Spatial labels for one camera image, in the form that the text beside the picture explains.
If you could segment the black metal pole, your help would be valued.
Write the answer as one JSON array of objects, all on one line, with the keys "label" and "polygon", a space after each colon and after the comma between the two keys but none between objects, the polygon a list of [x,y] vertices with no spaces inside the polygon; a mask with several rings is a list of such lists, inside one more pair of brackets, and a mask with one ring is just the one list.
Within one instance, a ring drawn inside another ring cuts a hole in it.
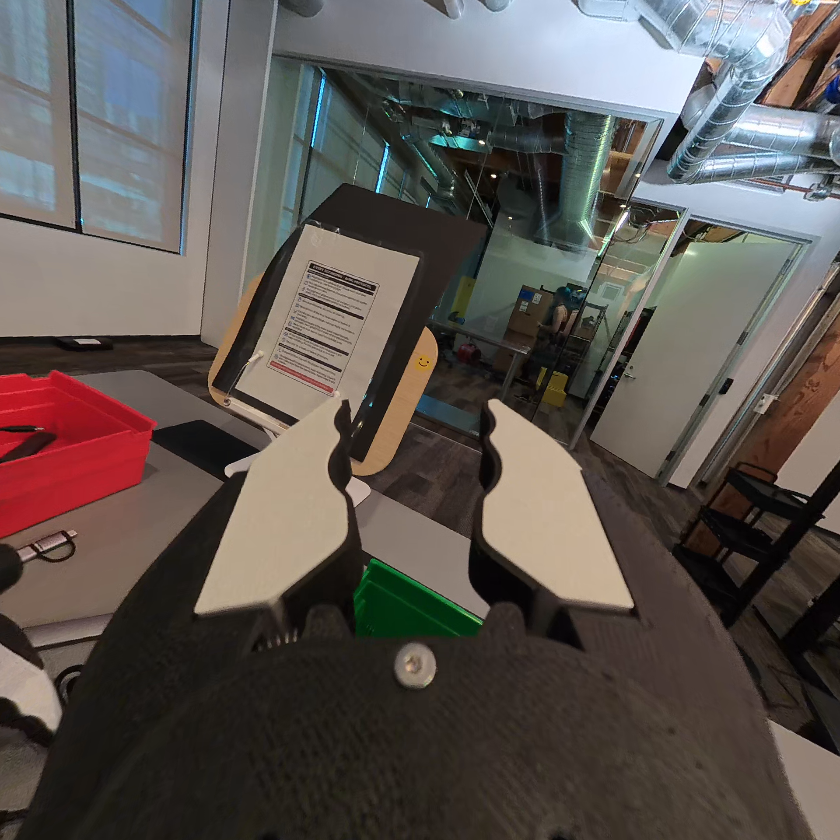
[{"label": "black metal pole", "polygon": [[766,559],[757,562],[754,570],[740,586],[734,604],[721,613],[721,621],[726,628],[730,628],[739,620],[755,596],[790,558],[793,548],[823,518],[824,511],[835,500],[838,493],[839,464],[836,463],[810,496],[803,509],[790,521],[780,537],[772,542],[766,553]]}]

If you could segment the green plastic bin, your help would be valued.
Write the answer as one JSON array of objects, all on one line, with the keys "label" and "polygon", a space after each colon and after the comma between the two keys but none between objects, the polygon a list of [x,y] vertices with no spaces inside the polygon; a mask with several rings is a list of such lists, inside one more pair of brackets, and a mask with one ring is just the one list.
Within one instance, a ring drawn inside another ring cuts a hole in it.
[{"label": "green plastic bin", "polygon": [[357,637],[473,637],[482,619],[378,559],[353,594]]}]

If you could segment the red plastic bin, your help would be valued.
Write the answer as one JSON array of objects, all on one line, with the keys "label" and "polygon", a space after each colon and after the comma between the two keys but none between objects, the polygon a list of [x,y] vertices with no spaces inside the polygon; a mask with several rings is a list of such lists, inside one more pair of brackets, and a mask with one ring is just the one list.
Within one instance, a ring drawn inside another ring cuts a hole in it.
[{"label": "red plastic bin", "polygon": [[140,483],[156,423],[57,371],[1,377],[2,427],[38,427],[54,439],[2,461],[1,536]]}]

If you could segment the window blind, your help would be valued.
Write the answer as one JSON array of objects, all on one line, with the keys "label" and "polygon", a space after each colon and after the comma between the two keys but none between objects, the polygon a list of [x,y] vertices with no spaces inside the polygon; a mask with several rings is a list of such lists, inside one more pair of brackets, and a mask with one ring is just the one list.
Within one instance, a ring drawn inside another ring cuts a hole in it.
[{"label": "window blind", "polygon": [[182,250],[200,3],[1,2],[1,215]]}]

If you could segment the silver ventilation duct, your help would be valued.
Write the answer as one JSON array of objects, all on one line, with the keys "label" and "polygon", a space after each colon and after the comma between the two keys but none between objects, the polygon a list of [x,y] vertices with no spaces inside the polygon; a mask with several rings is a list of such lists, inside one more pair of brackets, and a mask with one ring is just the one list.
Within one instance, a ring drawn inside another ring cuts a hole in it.
[{"label": "silver ventilation duct", "polygon": [[838,117],[756,102],[787,57],[797,8],[809,5],[687,2],[668,14],[678,47],[720,63],[714,82],[687,102],[695,110],[668,161],[671,181],[838,174]]}]

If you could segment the cardboard box with blue label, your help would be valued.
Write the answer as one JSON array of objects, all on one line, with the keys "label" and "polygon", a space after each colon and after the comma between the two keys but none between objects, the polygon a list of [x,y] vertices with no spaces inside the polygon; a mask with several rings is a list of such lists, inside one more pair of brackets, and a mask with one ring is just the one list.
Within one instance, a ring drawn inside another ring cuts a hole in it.
[{"label": "cardboard box with blue label", "polygon": [[507,330],[536,339],[541,326],[550,317],[554,292],[551,289],[523,285],[510,315]]}]

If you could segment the white printed instruction sheet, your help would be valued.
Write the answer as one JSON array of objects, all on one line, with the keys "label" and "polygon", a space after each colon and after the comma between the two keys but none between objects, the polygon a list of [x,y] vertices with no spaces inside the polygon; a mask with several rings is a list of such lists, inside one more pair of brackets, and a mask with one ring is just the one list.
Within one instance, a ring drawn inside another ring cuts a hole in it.
[{"label": "white printed instruction sheet", "polygon": [[305,224],[259,339],[268,372],[350,399],[371,380],[418,267],[415,255]]}]

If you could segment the plain cardboard box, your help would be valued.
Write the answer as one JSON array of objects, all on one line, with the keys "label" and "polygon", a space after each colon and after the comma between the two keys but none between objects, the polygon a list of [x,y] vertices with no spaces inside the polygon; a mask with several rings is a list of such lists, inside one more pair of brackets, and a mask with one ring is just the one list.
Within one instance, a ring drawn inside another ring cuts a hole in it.
[{"label": "plain cardboard box", "polygon": [[[534,341],[534,337],[529,336],[526,333],[512,330],[505,331],[502,336],[502,342],[505,346],[500,346],[497,349],[492,363],[492,370],[500,374],[505,374],[510,369],[511,364],[514,364],[514,368],[518,370],[522,363],[529,357]],[[515,353],[508,347],[508,345],[511,347],[519,347],[523,350],[523,353]]]}]

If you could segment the wooden pillar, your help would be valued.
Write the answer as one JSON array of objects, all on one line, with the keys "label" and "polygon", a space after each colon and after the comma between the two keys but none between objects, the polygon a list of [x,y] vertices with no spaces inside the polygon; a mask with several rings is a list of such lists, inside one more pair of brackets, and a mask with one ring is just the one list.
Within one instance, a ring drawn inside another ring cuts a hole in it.
[{"label": "wooden pillar", "polygon": [[778,477],[838,388],[839,317],[835,316],[779,398],[747,432],[729,466],[744,463],[752,476]]}]

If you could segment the silver usb adapter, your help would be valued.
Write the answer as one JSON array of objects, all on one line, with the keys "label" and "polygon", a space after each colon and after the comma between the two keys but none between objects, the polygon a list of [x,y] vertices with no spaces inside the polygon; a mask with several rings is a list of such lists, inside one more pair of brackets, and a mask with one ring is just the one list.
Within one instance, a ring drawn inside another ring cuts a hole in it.
[{"label": "silver usb adapter", "polygon": [[78,532],[75,530],[54,532],[16,549],[15,552],[21,564],[35,560],[52,564],[65,562],[77,551],[77,536]]}]

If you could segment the black display board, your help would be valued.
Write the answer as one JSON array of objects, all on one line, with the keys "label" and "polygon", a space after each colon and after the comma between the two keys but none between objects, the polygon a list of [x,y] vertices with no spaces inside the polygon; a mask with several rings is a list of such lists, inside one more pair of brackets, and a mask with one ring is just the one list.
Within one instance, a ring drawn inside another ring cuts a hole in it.
[{"label": "black display board", "polygon": [[419,258],[390,337],[371,380],[365,388],[352,391],[350,399],[340,392],[321,394],[283,375],[269,373],[264,356],[242,374],[230,396],[236,404],[287,424],[282,433],[328,399],[346,400],[350,405],[350,457],[364,459],[435,304],[448,283],[458,279],[478,255],[486,230],[463,217],[341,184],[293,229],[261,274],[238,336],[213,382],[226,394],[248,358],[261,350],[260,336],[305,224]]}]

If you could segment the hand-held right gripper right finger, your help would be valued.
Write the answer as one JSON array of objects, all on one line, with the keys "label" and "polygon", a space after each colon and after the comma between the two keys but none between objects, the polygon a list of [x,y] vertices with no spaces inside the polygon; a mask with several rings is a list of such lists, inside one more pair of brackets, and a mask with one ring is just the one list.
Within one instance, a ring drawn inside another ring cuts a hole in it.
[{"label": "hand-held right gripper right finger", "polygon": [[479,597],[516,605],[536,634],[557,634],[568,610],[632,616],[631,591],[568,451],[496,398],[481,408],[479,441],[468,561]]}]

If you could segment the white door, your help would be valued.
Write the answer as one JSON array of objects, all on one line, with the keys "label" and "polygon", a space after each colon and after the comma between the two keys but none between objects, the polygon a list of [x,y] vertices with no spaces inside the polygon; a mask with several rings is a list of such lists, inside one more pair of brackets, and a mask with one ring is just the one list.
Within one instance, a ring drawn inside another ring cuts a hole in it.
[{"label": "white door", "polygon": [[801,249],[742,233],[690,242],[670,259],[590,443],[649,478],[670,480]]}]

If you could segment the white document stand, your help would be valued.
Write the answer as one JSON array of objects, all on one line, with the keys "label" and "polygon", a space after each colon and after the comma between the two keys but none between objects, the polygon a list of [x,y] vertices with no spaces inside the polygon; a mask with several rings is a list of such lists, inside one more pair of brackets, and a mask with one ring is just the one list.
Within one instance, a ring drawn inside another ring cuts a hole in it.
[{"label": "white document stand", "polygon": [[[254,352],[248,358],[248,360],[242,366],[240,371],[237,373],[230,390],[228,391],[228,393],[226,394],[226,396],[224,398],[224,405],[225,406],[228,406],[230,404],[230,395],[233,392],[234,386],[236,386],[236,384],[238,383],[238,380],[241,378],[242,374],[246,372],[246,370],[249,368],[249,366],[253,365],[255,362],[260,360],[264,355],[265,355],[264,351],[258,350],[256,352]],[[226,467],[224,468],[225,478],[229,479],[229,478],[232,478],[236,474],[241,474],[241,473],[247,472],[249,470],[249,468],[251,467],[251,465],[253,464],[253,462],[255,461],[255,459],[258,457],[258,455],[259,455],[259,451],[256,452],[253,455],[246,456],[244,458],[241,458],[239,460],[236,460],[235,462],[232,462],[232,463],[226,465]],[[358,507],[371,494],[371,488],[369,487],[369,485],[367,485],[366,483],[364,483],[360,479],[357,479],[357,478],[354,478],[354,477],[350,479],[350,482],[347,486],[347,491],[350,494],[350,498],[351,498],[353,506],[355,508]]]}]

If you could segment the black utility cart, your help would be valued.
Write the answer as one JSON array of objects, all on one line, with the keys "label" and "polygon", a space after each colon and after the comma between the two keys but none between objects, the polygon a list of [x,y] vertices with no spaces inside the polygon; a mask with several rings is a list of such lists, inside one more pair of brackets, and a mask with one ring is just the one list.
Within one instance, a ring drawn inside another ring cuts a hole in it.
[{"label": "black utility cart", "polygon": [[[728,470],[712,501],[716,501],[725,489],[735,490],[748,502],[746,513],[737,518],[711,503],[702,506],[684,537],[671,550],[708,601],[720,608],[720,619],[721,613],[734,604],[743,584],[736,586],[732,582],[725,571],[725,563],[737,554],[754,562],[755,568],[757,562],[767,558],[772,542],[780,537],[810,498],[782,488],[769,478],[752,476],[744,467],[746,464],[737,463]],[[717,541],[715,554],[706,555],[688,547],[689,537],[699,526],[704,526]]]}]

